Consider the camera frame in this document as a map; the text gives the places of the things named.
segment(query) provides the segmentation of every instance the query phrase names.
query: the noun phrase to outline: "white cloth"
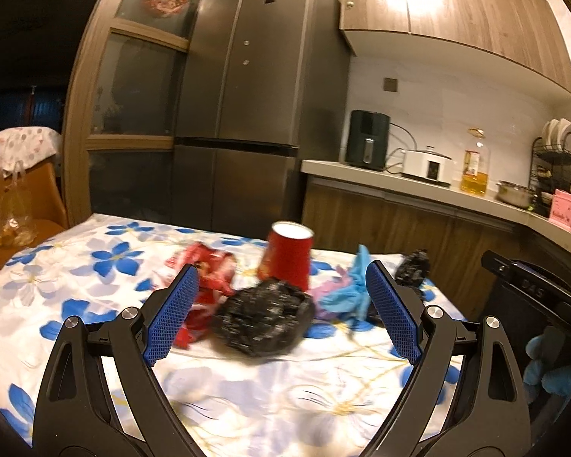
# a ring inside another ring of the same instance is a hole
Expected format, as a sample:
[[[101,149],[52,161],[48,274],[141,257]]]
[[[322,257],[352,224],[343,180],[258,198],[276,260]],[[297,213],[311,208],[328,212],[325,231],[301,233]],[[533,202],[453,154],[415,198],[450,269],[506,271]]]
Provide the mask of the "white cloth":
[[[61,153],[61,134],[49,127],[11,127],[0,131],[0,168],[4,177],[18,161],[26,170]]]
[[[94,323],[141,307],[155,285],[163,286],[161,277],[171,271],[166,262],[193,242],[235,255],[235,290],[257,283],[265,241],[98,214],[21,251],[0,270],[0,410],[28,443],[43,373],[65,318]],[[340,277],[338,267],[349,267],[354,257],[313,250],[310,287]],[[403,259],[374,258],[391,273]],[[463,319],[429,280],[421,288],[427,305]],[[142,438],[114,361],[103,362],[120,423]],[[442,427],[460,366],[460,356],[453,358],[425,438]],[[315,322],[290,353],[269,360],[251,360],[208,335],[187,350],[172,348],[153,368],[210,457],[357,456],[411,371],[384,328],[364,321],[352,331],[341,320]]]

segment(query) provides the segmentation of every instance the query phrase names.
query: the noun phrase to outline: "plastic bag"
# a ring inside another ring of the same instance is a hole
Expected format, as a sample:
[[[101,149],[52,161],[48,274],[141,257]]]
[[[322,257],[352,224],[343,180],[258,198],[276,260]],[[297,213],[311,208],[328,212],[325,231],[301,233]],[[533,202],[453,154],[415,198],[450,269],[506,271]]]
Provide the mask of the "plastic bag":
[[[425,249],[419,249],[404,258],[394,276],[397,284],[418,289],[429,274],[429,258]]]
[[[226,345],[247,355],[276,356],[300,341],[314,315],[311,296],[268,278],[229,297],[216,311],[211,329]]]
[[[191,342],[199,340],[209,328],[211,317],[224,296],[234,294],[231,282],[237,269],[232,253],[195,242],[166,260],[165,268],[157,270],[158,279],[153,290],[168,287],[187,263],[193,264],[199,272],[199,292],[174,338],[174,346],[180,348],[187,348]]]
[[[429,274],[429,269],[430,264],[427,251],[425,251],[425,249],[418,249],[404,258],[400,266],[397,267],[394,279],[398,285],[411,287],[419,298],[423,300],[423,293],[419,287]],[[368,308],[366,321],[373,325],[383,326],[381,317],[374,304],[371,304]]]
[[[0,247],[26,246],[38,232],[32,219],[32,193],[26,184],[26,171],[18,161],[11,183],[0,198]]]
[[[357,320],[364,320],[370,306],[370,296],[366,290],[366,268],[369,264],[368,249],[360,244],[353,264],[347,271],[351,284],[323,296],[318,301],[320,310],[330,313],[351,313]]]

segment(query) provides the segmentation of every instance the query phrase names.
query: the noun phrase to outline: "orange chair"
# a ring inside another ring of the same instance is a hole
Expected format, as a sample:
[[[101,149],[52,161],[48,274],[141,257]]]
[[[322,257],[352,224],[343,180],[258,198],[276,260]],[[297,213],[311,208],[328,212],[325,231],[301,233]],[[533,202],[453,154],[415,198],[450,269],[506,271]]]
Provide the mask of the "orange chair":
[[[2,177],[0,170],[0,197],[11,183],[11,177]],[[48,158],[26,171],[26,183],[32,193],[32,218],[38,235],[28,247],[36,247],[41,242],[67,229],[65,207],[57,190],[55,169]],[[24,247],[0,247],[0,270],[5,263]]]

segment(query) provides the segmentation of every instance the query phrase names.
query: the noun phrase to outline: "red snack wrapper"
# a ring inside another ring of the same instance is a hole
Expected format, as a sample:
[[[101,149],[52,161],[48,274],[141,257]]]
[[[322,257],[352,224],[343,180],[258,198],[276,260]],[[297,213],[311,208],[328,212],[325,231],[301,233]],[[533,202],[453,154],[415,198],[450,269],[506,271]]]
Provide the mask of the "red snack wrapper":
[[[195,242],[166,260],[165,265],[174,271],[162,277],[162,286],[167,287],[185,264],[194,265],[199,272],[199,293],[174,339],[174,345],[180,348],[187,348],[191,342],[201,338],[209,328],[215,310],[225,297],[234,294],[231,282],[237,268],[232,253]]]

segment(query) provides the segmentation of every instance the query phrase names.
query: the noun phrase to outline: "crumpled trash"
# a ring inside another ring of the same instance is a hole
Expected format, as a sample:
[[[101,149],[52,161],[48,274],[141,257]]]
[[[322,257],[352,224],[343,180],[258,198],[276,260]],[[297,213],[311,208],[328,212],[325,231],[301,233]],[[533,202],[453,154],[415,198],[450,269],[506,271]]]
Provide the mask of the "crumpled trash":
[[[366,290],[366,268],[369,264],[368,249],[360,244],[353,265],[347,272],[352,283],[323,296],[318,301],[320,309],[330,313],[353,313],[357,320],[365,320],[370,306],[370,295]]]
[[[165,270],[156,273],[158,280],[153,284],[153,290],[168,287],[185,264],[192,264],[198,270],[199,292],[174,338],[174,346],[180,348],[187,348],[207,332],[215,310],[225,296],[234,294],[231,282],[237,269],[232,253],[195,242],[165,261]]]
[[[307,291],[307,293],[313,297],[313,301],[315,302],[316,319],[325,321],[335,319],[338,316],[338,313],[332,313],[330,311],[323,310],[319,304],[320,300],[322,297],[327,296],[336,290],[348,287],[353,283],[353,280],[347,274],[347,270],[342,266],[337,265],[335,271],[338,273],[338,276],[333,277],[332,280],[326,280],[321,285],[313,287]]]
[[[412,287],[421,295],[419,287],[429,274],[430,264],[427,251],[418,249],[404,258],[397,267],[395,281],[398,285]]]
[[[311,296],[268,278],[229,297],[214,314],[211,329],[226,345],[249,356],[276,356],[300,341],[314,316]]]
[[[400,266],[397,267],[394,279],[398,285],[412,288],[419,298],[425,301],[425,293],[420,289],[423,281],[429,274],[430,264],[427,251],[419,249],[404,258]],[[383,326],[381,317],[374,304],[370,304],[366,321],[373,325]]]

